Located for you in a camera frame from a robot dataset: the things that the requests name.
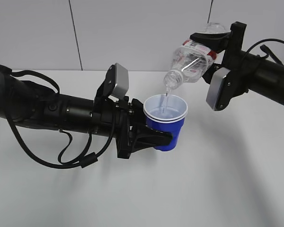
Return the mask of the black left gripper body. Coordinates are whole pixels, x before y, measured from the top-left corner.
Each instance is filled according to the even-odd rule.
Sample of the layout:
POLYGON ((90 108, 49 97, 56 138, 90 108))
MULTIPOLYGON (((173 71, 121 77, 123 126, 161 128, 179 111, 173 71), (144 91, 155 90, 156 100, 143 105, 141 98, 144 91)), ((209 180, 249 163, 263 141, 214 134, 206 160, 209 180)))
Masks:
POLYGON ((117 157, 128 159, 131 155, 129 139, 130 129, 129 97, 125 96, 118 101, 108 97, 95 99, 92 111, 93 134, 107 136, 103 148, 96 154, 100 157, 115 138, 117 157))

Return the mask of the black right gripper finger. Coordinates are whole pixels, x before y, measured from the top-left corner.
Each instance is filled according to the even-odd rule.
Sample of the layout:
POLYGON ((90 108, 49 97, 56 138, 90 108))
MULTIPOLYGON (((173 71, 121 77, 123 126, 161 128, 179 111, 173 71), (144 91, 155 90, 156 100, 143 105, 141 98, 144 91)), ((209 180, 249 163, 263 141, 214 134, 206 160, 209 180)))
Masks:
POLYGON ((228 46, 230 32, 218 34, 193 33, 189 38, 196 43, 208 47, 212 51, 222 52, 228 46))
POLYGON ((217 70, 219 70, 220 68, 222 68, 222 67, 223 67, 222 64, 213 63, 213 64, 209 67, 209 69, 202 75, 203 80, 204 80, 206 83, 211 83, 213 74, 214 74, 217 70))

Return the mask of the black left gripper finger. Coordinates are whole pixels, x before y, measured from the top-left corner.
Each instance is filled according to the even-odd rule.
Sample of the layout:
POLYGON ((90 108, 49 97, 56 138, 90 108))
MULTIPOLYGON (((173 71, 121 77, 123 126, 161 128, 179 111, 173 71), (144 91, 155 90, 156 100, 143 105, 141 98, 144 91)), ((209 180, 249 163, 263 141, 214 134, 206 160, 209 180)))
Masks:
POLYGON ((177 137, 173 136, 171 132, 159 131, 148 126, 134 126, 131 139, 131 153, 146 148, 170 151, 177 144, 177 137))
POLYGON ((143 103, 140 102, 138 99, 132 99, 132 111, 133 111, 133 121, 139 124, 146 124, 146 116, 143 111, 143 103))

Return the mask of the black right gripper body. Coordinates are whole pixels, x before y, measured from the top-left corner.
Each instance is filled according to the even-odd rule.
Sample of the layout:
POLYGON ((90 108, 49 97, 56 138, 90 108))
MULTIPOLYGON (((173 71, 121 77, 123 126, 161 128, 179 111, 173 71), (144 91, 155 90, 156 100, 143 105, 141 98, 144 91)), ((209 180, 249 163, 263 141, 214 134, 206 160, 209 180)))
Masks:
POLYGON ((245 52, 242 51, 247 24, 234 22, 230 31, 223 34, 222 44, 225 50, 219 69, 244 70, 247 65, 245 52))

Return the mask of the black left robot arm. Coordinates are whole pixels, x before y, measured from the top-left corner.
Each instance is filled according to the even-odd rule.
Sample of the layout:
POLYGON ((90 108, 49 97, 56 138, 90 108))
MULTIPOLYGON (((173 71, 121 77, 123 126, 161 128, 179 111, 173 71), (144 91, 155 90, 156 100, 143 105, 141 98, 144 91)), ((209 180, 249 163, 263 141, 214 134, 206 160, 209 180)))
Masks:
POLYGON ((0 97, 15 125, 112 137, 117 156, 128 159, 145 148, 170 145, 172 133, 146 123, 143 104, 129 99, 128 70, 109 67, 94 100, 64 95, 49 77, 31 70, 14 72, 0 65, 0 97))

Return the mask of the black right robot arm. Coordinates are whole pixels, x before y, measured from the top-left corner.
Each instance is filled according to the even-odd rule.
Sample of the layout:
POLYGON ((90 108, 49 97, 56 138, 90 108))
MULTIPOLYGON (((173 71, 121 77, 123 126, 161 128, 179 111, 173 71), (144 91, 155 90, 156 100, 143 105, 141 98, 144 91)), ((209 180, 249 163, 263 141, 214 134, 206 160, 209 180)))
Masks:
POLYGON ((234 22, 230 31, 219 34, 193 33, 190 39, 216 53, 223 52, 220 64, 214 63, 203 75, 209 84, 206 102, 214 111, 224 110, 230 100, 252 90, 284 106, 284 65, 265 42, 284 44, 268 38, 242 50, 247 24, 234 22))

